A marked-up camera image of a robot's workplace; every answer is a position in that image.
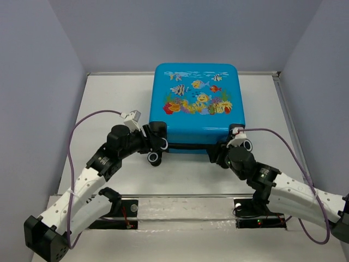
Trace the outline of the blue hard-shell suitcase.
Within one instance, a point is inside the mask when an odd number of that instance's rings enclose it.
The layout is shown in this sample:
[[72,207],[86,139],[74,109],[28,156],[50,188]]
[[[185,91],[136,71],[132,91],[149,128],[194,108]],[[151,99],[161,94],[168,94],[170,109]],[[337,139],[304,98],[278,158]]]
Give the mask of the blue hard-shell suitcase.
[[[154,72],[149,125],[165,136],[168,153],[207,154],[245,127],[238,71],[224,63],[162,63]],[[162,160],[159,153],[158,166]]]

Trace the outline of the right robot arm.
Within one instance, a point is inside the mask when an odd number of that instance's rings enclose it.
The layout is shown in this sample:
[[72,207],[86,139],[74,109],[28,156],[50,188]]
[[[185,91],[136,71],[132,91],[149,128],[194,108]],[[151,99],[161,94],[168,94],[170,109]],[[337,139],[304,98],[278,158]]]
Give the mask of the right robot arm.
[[338,240],[348,243],[348,196],[311,188],[279,169],[257,162],[242,146],[223,143],[207,149],[212,163],[229,168],[254,189],[251,208],[255,213],[284,213],[316,224]]

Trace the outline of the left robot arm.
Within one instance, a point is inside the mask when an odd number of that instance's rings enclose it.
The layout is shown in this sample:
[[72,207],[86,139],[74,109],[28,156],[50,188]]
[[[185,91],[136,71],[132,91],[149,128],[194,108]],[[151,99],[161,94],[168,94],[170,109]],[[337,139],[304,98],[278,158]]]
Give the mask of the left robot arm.
[[106,183],[122,167],[123,159],[134,153],[149,154],[149,160],[157,163],[167,147],[165,136],[147,124],[112,127],[67,191],[43,213],[25,220],[26,246],[45,261],[60,261],[94,221],[120,211],[122,197]]

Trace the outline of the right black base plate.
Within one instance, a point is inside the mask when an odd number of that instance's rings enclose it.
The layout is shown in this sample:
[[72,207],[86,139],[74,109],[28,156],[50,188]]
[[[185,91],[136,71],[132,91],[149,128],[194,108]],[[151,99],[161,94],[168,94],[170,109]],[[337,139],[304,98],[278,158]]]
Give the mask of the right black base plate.
[[238,229],[287,228],[283,213],[273,213],[249,198],[235,199],[232,214]]

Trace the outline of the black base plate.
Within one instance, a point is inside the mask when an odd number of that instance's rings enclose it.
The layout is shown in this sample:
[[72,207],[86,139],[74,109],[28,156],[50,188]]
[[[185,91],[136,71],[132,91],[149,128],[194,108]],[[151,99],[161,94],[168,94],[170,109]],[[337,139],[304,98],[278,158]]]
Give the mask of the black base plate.
[[235,199],[232,214],[238,229],[287,228],[283,213],[273,213],[249,198]]
[[123,199],[119,209],[112,208],[111,212],[97,219],[88,228],[96,230],[136,230],[138,229],[139,201]]

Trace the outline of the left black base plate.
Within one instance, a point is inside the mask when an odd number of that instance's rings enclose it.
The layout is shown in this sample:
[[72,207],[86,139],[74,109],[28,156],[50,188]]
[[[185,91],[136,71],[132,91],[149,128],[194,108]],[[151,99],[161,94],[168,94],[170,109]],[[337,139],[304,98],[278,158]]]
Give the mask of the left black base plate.
[[138,229],[139,201],[123,199],[119,209],[112,208],[111,212],[97,219],[88,228],[96,230],[136,230]]

